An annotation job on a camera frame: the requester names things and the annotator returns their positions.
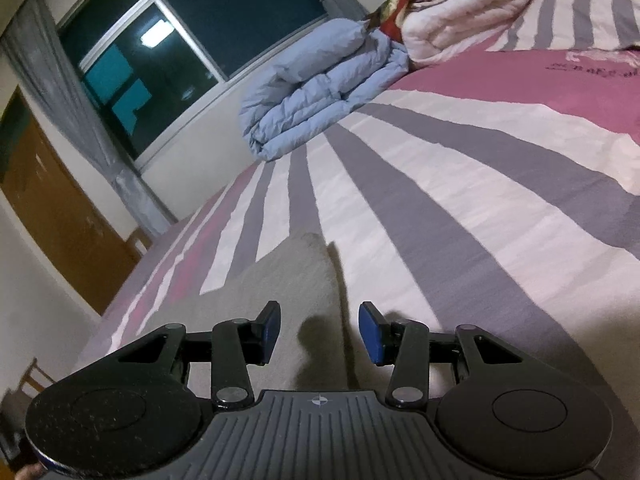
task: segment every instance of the person's finger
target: person's finger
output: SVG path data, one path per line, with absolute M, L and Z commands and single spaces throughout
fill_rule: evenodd
M 38 480 L 46 469 L 40 463 L 26 465 L 15 474 L 15 480 Z

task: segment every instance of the pink stripe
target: pink stripe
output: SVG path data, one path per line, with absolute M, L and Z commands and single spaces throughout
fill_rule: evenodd
M 180 254 L 180 252 L 184 249 L 185 244 L 189 237 L 193 234 L 193 232 L 198 228 L 198 226 L 205 219 L 206 215 L 211 211 L 213 206 L 216 204 L 216 200 L 222 193 L 222 189 L 217 192 L 209 201 L 203 206 L 203 208 L 198 213 L 196 219 L 191 223 L 189 228 L 184 232 L 182 239 L 176 246 L 173 248 L 171 253 L 167 256 L 167 258 L 162 262 L 162 265 L 156 272 L 156 275 L 151 280 L 151 282 L 147 285 L 145 291 L 142 293 L 140 300 L 136 304 L 132 313 L 129 316 L 129 322 L 127 323 L 124 334 L 122 337 L 123 342 L 131 341 L 136 333 L 136 330 L 140 326 L 140 323 L 143 319 L 145 319 L 146 314 L 153 307 L 154 301 L 156 299 L 156 294 L 158 293 L 158 288 L 160 287 L 160 283 L 162 283 L 162 279 L 165 274 L 174 264 L 175 257 Z
M 257 162 L 252 164 L 233 182 L 218 209 L 198 235 L 193 247 L 176 267 L 164 303 L 173 303 L 200 292 L 200 287 L 204 283 L 216 256 L 222 229 L 229 222 L 240 195 L 249 184 L 251 177 L 254 176 L 257 167 Z
M 418 70 L 392 88 L 489 102 L 544 104 L 612 132 L 629 134 L 640 144 L 640 70 L 623 62 L 579 59 L 567 61 L 564 50 L 473 49 Z

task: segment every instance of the chair backrest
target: chair backrest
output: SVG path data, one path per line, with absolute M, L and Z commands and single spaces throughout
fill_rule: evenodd
M 34 376 L 34 372 L 37 372 L 41 377 Z M 20 383 L 18 384 L 18 390 L 24 391 L 25 384 L 28 384 L 31 388 L 36 390 L 37 393 L 40 393 L 47 386 L 50 386 L 55 382 L 56 381 L 53 380 L 53 378 L 49 374 L 47 374 L 42 368 L 38 366 L 38 360 L 34 357 L 33 361 L 31 361 L 31 364 L 29 365 L 25 373 L 20 378 Z

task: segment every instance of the metal screw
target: metal screw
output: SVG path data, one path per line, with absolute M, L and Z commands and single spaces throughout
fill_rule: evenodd
M 391 396 L 398 402 L 417 402 L 422 398 L 422 392 L 412 386 L 402 386 L 393 390 Z
M 226 388 L 220 388 L 216 392 L 216 397 L 225 404 L 232 402 L 240 402 L 245 400 L 249 396 L 247 390 L 240 388 L 239 386 L 227 386 Z

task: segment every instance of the folded white blanket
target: folded white blanket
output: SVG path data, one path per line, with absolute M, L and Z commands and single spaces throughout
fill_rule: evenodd
M 439 0 L 410 12 L 402 41 L 418 68 L 466 50 L 510 25 L 529 0 Z

